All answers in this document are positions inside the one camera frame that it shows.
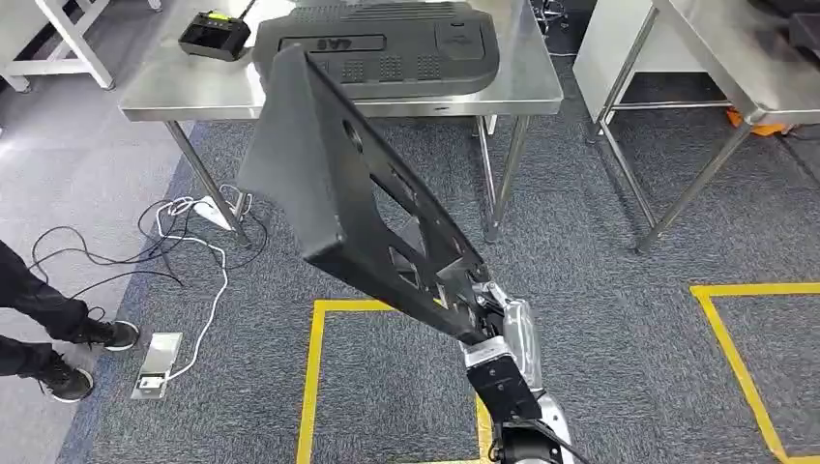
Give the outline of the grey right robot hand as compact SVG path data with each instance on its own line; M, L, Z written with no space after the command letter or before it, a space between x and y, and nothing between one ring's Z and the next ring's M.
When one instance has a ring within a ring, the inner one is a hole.
M492 314L501 312L502 329L496 336L502 341L485 341L476 345L461 344L467 367L488 361L492 355L511 354L529 390L543 391L541 345L535 318L528 302L508 296L494 281L473 285L477 303Z

